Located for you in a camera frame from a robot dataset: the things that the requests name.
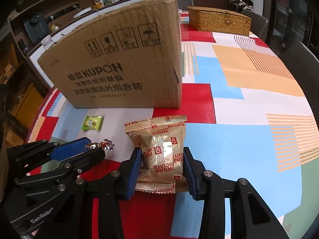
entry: colorful patterned tablecloth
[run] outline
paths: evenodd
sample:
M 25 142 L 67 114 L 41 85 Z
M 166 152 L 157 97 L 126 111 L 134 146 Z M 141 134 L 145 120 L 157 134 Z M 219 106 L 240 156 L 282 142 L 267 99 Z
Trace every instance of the colorful patterned tablecloth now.
M 103 177 L 129 159 L 124 123 L 186 114 L 185 146 L 222 178 L 247 178 L 291 239 L 300 239 L 319 211 L 319 133 L 310 106 L 281 60 L 254 34 L 199 32 L 182 14 L 182 106 L 179 109 L 76 109 L 56 89 L 47 96 L 28 141 L 64 143 L 87 136 L 115 144 L 103 163 L 83 174 Z M 82 131 L 86 115 L 104 115 L 101 132 Z M 33 173 L 56 167 L 51 161 Z M 97 238 L 97 201 L 93 238 Z M 136 192 L 120 202 L 126 239 L 197 238 L 203 201 L 188 192 Z M 226 200 L 226 235 L 230 209 Z

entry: green candy wrapper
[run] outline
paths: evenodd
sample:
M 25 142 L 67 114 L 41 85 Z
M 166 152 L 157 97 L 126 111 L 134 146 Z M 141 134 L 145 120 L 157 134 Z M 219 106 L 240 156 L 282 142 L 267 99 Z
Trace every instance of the green candy wrapper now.
M 103 122 L 104 116 L 86 116 L 83 122 L 83 125 L 81 127 L 82 130 L 89 130 L 89 129 L 95 129 L 97 131 L 101 130 L 102 122 Z

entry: shiny foil-wrapped candy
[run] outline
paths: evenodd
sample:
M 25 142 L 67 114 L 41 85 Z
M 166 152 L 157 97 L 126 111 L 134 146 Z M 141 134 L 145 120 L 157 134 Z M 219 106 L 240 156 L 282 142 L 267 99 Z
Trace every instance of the shiny foil-wrapped candy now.
M 89 143 L 84 146 L 84 151 L 87 152 L 89 150 L 100 147 L 103 150 L 110 150 L 111 152 L 114 150 L 115 144 L 111 140 L 104 139 L 101 143 Z

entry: gray chair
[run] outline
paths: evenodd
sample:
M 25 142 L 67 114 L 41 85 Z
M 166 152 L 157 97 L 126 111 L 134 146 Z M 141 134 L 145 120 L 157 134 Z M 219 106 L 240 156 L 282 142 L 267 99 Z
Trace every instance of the gray chair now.
M 250 31 L 260 38 L 266 29 L 268 20 L 265 17 L 248 9 L 243 10 L 241 14 L 251 18 Z
M 187 6 L 194 6 L 193 0 L 177 0 L 178 8 L 183 11 L 188 11 Z
M 300 41 L 280 58 L 305 94 L 316 123 L 319 123 L 319 60 Z

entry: gold candy wrapper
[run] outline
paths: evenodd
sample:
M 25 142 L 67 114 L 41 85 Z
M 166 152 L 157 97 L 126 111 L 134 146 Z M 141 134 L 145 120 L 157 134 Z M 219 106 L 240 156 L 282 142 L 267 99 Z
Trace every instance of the gold candy wrapper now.
M 142 149 L 136 190 L 160 194 L 188 191 L 182 176 L 186 119 L 186 115 L 167 116 L 124 125 L 134 146 Z

